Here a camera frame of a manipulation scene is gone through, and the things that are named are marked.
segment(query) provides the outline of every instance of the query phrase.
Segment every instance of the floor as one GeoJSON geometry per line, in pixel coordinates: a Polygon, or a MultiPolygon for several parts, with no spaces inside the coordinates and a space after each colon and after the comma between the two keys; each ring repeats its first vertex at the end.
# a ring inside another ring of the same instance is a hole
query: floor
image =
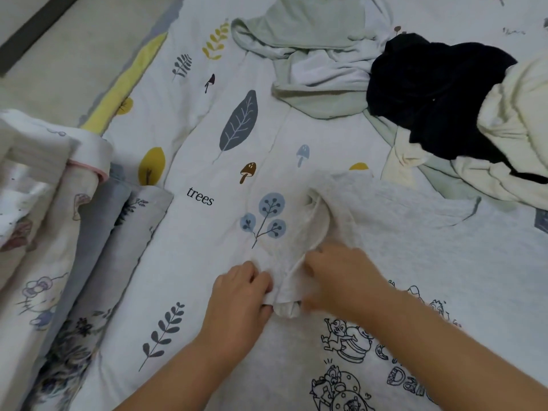
{"type": "Polygon", "coordinates": [[[0,109],[76,126],[173,1],[76,1],[0,78],[0,109]]]}

